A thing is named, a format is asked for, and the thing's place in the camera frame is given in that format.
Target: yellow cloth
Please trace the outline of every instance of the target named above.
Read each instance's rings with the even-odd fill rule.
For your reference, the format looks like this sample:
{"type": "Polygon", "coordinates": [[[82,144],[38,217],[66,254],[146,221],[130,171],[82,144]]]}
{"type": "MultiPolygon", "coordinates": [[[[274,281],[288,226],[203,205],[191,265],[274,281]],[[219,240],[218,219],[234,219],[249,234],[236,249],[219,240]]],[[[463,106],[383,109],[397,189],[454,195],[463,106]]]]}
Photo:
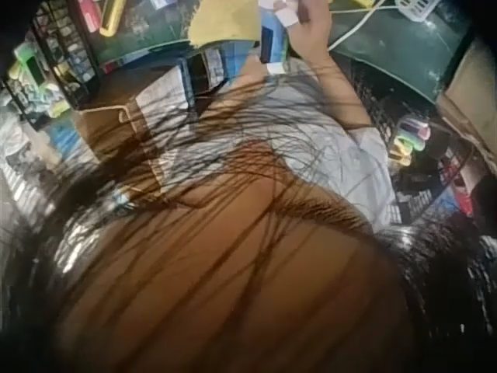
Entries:
{"type": "Polygon", "coordinates": [[[258,0],[202,0],[188,29],[194,47],[220,40],[259,40],[260,36],[258,0]]]}

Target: display rack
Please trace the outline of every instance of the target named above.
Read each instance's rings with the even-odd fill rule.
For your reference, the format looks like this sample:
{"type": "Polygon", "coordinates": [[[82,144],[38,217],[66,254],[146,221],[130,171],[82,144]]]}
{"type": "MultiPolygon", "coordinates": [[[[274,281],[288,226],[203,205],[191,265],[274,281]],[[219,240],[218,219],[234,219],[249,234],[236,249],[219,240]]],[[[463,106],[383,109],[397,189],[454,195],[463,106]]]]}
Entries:
{"type": "Polygon", "coordinates": [[[42,2],[32,29],[65,99],[78,109],[99,88],[100,70],[68,0],[42,2]]]}
{"type": "Polygon", "coordinates": [[[393,176],[392,184],[396,190],[395,202],[389,207],[391,222],[394,225],[410,225],[423,216],[450,187],[454,177],[459,174],[471,156],[473,146],[442,124],[443,121],[438,117],[433,104],[427,103],[418,93],[413,92],[396,79],[358,61],[349,63],[344,70],[367,108],[388,150],[393,145],[401,119],[407,115],[434,122],[437,129],[445,131],[450,139],[447,150],[440,160],[440,167],[434,174],[439,182],[433,183],[426,190],[419,191],[417,196],[410,197],[408,200],[403,199],[401,193],[398,192],[395,177],[391,175],[393,176]],[[443,162],[453,166],[450,173],[444,169],[443,162]]]}

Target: green item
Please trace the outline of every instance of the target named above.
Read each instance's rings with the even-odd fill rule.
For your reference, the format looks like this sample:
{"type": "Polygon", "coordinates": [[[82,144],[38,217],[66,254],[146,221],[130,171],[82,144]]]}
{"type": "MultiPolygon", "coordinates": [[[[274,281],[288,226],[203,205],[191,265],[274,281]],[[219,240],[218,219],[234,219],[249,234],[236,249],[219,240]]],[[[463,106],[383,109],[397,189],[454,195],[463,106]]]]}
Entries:
{"type": "Polygon", "coordinates": [[[30,44],[22,43],[19,45],[14,50],[14,55],[21,64],[22,70],[30,77],[32,84],[39,90],[43,89],[44,85],[47,83],[47,78],[41,68],[41,63],[36,58],[35,51],[30,44]]]}

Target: white basket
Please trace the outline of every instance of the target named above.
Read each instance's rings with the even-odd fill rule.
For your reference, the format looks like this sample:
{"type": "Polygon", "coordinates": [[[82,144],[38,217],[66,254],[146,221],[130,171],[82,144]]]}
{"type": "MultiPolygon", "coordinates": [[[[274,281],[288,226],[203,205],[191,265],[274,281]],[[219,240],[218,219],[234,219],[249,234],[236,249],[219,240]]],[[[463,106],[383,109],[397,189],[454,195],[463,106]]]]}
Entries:
{"type": "Polygon", "coordinates": [[[400,13],[414,22],[422,22],[440,0],[395,0],[400,13]]]}

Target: green countertop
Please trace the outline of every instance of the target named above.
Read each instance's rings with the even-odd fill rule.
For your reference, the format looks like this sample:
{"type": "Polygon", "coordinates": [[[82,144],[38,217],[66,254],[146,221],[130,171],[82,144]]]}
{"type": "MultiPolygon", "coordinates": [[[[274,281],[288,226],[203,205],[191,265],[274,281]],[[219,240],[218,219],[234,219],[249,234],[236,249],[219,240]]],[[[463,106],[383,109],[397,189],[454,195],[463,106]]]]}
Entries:
{"type": "MultiPolygon", "coordinates": [[[[100,64],[137,51],[186,41],[186,27],[199,0],[154,10],[150,0],[128,0],[120,30],[111,38],[90,34],[100,64]]],[[[357,8],[351,0],[335,0],[332,10],[357,8]]],[[[364,12],[335,14],[330,42],[352,29],[364,12]]],[[[423,23],[414,23],[398,10],[378,10],[336,51],[364,61],[398,78],[434,101],[447,79],[447,71],[462,54],[469,22],[442,4],[423,23]]]]}

